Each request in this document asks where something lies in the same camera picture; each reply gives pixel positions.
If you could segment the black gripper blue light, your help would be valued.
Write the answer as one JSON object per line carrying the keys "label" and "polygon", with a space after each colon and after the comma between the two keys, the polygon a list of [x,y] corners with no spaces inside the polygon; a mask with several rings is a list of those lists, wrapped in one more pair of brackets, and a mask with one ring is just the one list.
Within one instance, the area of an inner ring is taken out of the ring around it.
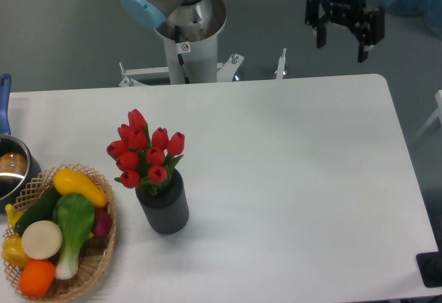
{"label": "black gripper blue light", "polygon": [[385,37],[385,9],[365,12],[365,0],[306,0],[305,24],[316,31],[316,47],[327,42],[328,21],[356,33],[359,40],[358,62],[368,58],[368,51]]}

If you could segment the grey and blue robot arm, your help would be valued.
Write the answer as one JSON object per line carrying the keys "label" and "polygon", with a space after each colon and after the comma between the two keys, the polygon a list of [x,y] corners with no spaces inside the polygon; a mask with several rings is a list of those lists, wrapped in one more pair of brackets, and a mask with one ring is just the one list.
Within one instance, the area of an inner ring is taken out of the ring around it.
{"label": "grey and blue robot arm", "polygon": [[[222,29],[226,9],[222,0],[121,0],[139,24],[175,43],[208,39]],[[385,36],[385,10],[368,10],[365,0],[306,0],[305,24],[316,33],[316,46],[327,41],[327,23],[346,27],[358,40],[358,61]]]}

